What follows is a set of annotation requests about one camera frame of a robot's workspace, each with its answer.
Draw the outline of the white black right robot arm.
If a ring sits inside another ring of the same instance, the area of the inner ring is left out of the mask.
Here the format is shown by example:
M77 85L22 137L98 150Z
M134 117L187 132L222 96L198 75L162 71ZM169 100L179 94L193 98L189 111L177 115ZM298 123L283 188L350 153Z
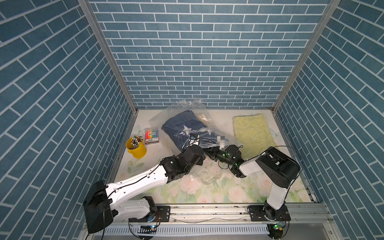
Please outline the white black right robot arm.
M266 174L272 181L272 187L263 207L265 218L275 221L285 211L288 191L302 170L294 159L275 147L269 147L247 161L243 160L240 147L236 145L229 145L225 150L212 147L204 151L213 161L227 164L237 178L261 172Z

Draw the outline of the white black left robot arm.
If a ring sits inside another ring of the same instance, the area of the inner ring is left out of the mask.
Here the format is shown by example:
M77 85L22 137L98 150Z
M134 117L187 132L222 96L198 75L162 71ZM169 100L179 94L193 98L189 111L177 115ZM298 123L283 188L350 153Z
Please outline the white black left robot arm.
M143 198L137 202L131 199L152 188L183 178L195 165L201 165L204 159L204 150L192 145L179 155L163 158L155 167L129 179L109 184L100 180L92 184L83 201L88 233L104 230L115 217L151 218L157 210L152 198Z

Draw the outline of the pale yellow fleece blanket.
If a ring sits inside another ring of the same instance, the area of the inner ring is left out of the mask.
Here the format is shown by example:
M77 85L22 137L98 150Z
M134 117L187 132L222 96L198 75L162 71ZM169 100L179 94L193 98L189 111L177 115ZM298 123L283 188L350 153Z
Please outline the pale yellow fleece blanket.
M243 159L251 159L276 145L267 121L261 114L236 116L233 118L233 126L236 140L243 145Z

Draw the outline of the clear plastic vacuum bag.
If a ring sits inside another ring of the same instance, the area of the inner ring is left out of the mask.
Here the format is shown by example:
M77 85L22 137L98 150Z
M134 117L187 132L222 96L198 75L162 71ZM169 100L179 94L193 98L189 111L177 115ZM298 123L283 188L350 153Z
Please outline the clear plastic vacuum bag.
M150 119L150 125L158 129L163 147L173 153L160 162L169 183L202 166L205 159L231 168L241 158L235 138L217 129L201 100L173 103Z

